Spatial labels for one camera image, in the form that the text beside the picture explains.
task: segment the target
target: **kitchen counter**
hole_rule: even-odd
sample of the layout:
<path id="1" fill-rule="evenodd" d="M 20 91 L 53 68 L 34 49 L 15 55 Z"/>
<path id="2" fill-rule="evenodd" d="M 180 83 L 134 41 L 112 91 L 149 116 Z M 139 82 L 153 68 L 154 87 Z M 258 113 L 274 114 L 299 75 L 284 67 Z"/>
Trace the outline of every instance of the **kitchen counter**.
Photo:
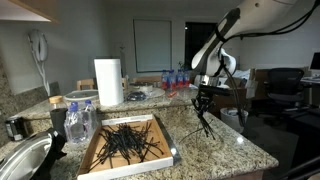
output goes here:
<path id="1" fill-rule="evenodd" d="M 191 98 L 197 90 L 184 89 L 173 98 L 151 98 L 140 102 L 124 102 L 117 106 L 94 105 L 101 115 L 100 120 L 143 114 L 154 114 L 164 124 L 173 143 L 176 145 L 181 162 L 173 167 L 129 176 L 129 179 L 225 179 L 249 176 L 261 179 L 263 170 L 278 166 L 278 161 L 251 143 L 242 135 L 225 125 L 215 116 L 207 113 L 205 118 L 214 131 L 215 140 L 205 137 L 204 133 L 186 135 L 196 130 L 199 124 Z M 49 103 L 42 102 L 19 113 L 27 121 L 38 127 L 37 132 L 48 129 L 51 120 L 48 113 Z M 11 151 L 18 143 L 10 142 L 0 149 L 0 158 Z M 77 148 L 65 145 L 68 153 L 54 164 L 52 179 L 74 179 L 88 144 Z"/>
<path id="2" fill-rule="evenodd" d="M 128 176 L 129 179 L 225 179 L 248 173 L 259 173 L 278 166 L 278 161 L 268 153 L 251 143 L 236 131 L 225 125 L 213 115 L 205 118 L 214 130 L 215 140 L 193 134 L 182 142 L 186 135 L 196 130 L 199 120 L 195 114 L 171 115 L 161 119 L 176 145 L 181 161 L 175 166 L 157 171 Z M 0 158 L 13 148 L 9 143 L 0 149 Z M 65 145 L 67 156 L 57 160 L 52 168 L 52 179 L 73 179 L 80 166 L 88 144 L 77 148 Z"/>

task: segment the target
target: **computer monitor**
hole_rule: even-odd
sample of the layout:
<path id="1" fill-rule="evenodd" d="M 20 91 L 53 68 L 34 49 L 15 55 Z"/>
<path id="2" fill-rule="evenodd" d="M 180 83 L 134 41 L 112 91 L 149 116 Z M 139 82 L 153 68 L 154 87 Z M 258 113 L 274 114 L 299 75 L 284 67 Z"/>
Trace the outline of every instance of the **computer monitor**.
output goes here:
<path id="1" fill-rule="evenodd" d="M 315 52 L 313 55 L 313 59 L 310 65 L 310 70 L 312 75 L 320 74 L 320 52 Z"/>

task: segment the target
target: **telephone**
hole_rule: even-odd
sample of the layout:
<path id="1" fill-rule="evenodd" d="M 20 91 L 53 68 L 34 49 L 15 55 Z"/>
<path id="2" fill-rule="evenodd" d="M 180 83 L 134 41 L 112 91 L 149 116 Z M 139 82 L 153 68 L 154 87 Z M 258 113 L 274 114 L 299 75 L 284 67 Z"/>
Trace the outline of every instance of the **telephone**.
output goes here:
<path id="1" fill-rule="evenodd" d="M 45 61 L 48 57 L 48 43 L 45 35 L 40 30 L 33 29 L 28 37 L 37 61 Z"/>

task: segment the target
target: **granite countertop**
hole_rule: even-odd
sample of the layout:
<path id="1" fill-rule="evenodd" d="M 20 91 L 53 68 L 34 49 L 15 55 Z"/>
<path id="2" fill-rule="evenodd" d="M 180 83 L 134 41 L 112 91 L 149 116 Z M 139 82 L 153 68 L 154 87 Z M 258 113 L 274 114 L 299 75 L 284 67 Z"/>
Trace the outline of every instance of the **granite countertop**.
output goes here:
<path id="1" fill-rule="evenodd" d="M 193 134 L 199 120 L 195 114 L 171 115 L 161 119 L 176 145 L 181 162 L 175 166 L 128 176 L 128 179 L 224 179 L 250 172 L 263 171 L 278 166 L 271 155 L 251 143 L 213 115 L 204 115 L 214 130 L 215 140 L 204 133 Z M 0 158 L 17 143 L 8 143 L 0 149 Z M 77 148 L 65 145 L 67 156 L 57 160 L 52 167 L 52 179 L 74 179 L 87 144 Z"/>
<path id="2" fill-rule="evenodd" d="M 178 90 L 177 94 L 173 98 L 168 98 L 168 92 L 166 92 L 164 95 L 161 95 L 159 97 L 149 98 L 144 101 L 124 101 L 123 103 L 115 106 L 102 106 L 100 105 L 99 100 L 93 100 L 92 103 L 97 108 L 98 113 L 135 111 L 169 106 L 172 107 L 192 105 L 191 98 L 196 97 L 197 93 L 198 90 L 184 88 L 182 90 Z M 45 100 L 31 108 L 18 113 L 17 115 L 23 117 L 26 120 L 50 119 L 49 109 L 49 101 Z"/>

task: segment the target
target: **upper cabinet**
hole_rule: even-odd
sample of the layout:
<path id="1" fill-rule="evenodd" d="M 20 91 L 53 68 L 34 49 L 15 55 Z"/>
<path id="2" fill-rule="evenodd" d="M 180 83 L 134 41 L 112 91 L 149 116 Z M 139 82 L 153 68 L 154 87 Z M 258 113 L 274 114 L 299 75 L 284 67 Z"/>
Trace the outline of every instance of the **upper cabinet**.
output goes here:
<path id="1" fill-rule="evenodd" d="M 58 23 L 56 0 L 0 0 L 0 20 Z"/>

